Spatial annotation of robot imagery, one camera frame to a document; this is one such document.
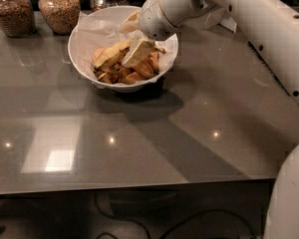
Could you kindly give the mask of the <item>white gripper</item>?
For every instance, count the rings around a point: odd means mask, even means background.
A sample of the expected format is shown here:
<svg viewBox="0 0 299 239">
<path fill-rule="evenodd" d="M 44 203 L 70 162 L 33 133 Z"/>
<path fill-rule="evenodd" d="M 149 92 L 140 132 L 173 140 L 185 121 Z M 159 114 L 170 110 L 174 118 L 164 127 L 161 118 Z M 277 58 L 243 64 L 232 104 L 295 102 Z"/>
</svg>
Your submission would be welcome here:
<svg viewBox="0 0 299 239">
<path fill-rule="evenodd" d="M 160 7 L 159 0 L 148 0 L 143 7 L 129 15 L 121 25 L 119 31 L 123 34 L 140 29 L 150 39 L 132 38 L 122 40 L 123 46 L 128 50 L 124 55 L 122 64 L 133 67 L 156 49 L 156 41 L 165 41 L 172 36 L 177 28 L 169 23 Z"/>
</svg>

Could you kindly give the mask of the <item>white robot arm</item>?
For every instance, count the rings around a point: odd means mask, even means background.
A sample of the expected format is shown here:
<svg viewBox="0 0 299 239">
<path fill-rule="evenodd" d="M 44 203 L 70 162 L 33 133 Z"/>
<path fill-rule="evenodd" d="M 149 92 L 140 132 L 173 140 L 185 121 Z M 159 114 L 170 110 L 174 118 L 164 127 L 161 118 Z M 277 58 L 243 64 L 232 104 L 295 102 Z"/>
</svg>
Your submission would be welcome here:
<svg viewBox="0 0 299 239">
<path fill-rule="evenodd" d="M 280 0 L 147 0 L 120 26 L 164 41 L 189 18 L 220 7 L 237 23 L 287 94 L 299 106 L 299 13 Z M 263 239 L 299 239 L 299 144 L 277 175 Z"/>
</svg>

